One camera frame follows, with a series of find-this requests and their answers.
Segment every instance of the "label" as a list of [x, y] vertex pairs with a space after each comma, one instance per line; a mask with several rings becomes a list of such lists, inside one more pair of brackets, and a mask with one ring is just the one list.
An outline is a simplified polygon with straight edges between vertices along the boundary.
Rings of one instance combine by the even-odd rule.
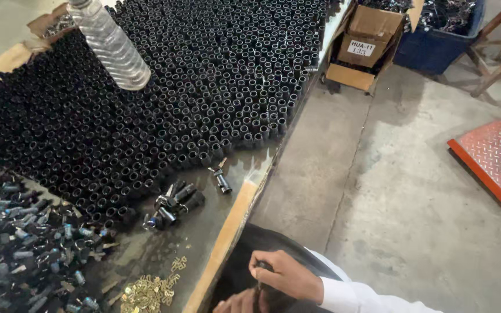
[[360, 42], [357, 40], [351, 40], [349, 44], [349, 48], [347, 48], [347, 52], [360, 54], [362, 56], [370, 56], [372, 51], [374, 51], [376, 45], [371, 45], [369, 43]]

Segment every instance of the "white sleeve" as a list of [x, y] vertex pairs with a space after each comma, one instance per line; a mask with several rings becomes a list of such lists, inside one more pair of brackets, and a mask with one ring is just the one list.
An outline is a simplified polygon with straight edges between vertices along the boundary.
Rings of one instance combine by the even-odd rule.
[[410, 303], [395, 296], [380, 296], [364, 283], [320, 278], [324, 283], [324, 301], [320, 307], [334, 313], [442, 313], [421, 302]]

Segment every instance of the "black cloth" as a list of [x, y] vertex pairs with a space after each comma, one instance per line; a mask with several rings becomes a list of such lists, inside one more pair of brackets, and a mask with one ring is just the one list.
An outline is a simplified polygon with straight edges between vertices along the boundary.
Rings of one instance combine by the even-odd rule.
[[[210, 311], [213, 310], [220, 300], [226, 300], [233, 294], [238, 294], [247, 288], [256, 286], [257, 281], [248, 270], [250, 256], [254, 250], [283, 250], [315, 275], [341, 281], [338, 275], [336, 275], [330, 267], [317, 259], [312, 253], [294, 240], [278, 232], [265, 230], [259, 226], [247, 223], [239, 241], [233, 248], [233, 252], [226, 261], [222, 275], [218, 280], [212, 296]], [[276, 297], [289, 298], [287, 295], [276, 295]], [[287, 299], [277, 299], [276, 301], [276, 299], [268, 297], [270, 313], [328, 312], [324, 309], [320, 309], [315, 303], [310, 301], [286, 300]]]

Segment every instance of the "blue plastic bin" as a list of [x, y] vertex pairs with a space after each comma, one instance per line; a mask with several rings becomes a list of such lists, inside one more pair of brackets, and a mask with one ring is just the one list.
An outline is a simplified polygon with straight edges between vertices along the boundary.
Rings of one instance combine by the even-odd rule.
[[484, 20], [485, 0], [478, 0], [466, 36], [436, 30], [425, 32], [421, 25], [404, 33], [393, 63], [424, 74], [440, 75], [473, 43]]

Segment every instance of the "plastic water bottle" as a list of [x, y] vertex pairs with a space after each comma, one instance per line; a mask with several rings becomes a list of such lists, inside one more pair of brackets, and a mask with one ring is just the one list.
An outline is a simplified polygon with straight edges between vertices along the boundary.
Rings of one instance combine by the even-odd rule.
[[146, 86], [150, 68], [99, 0], [69, 0], [67, 9], [120, 88], [139, 90]]

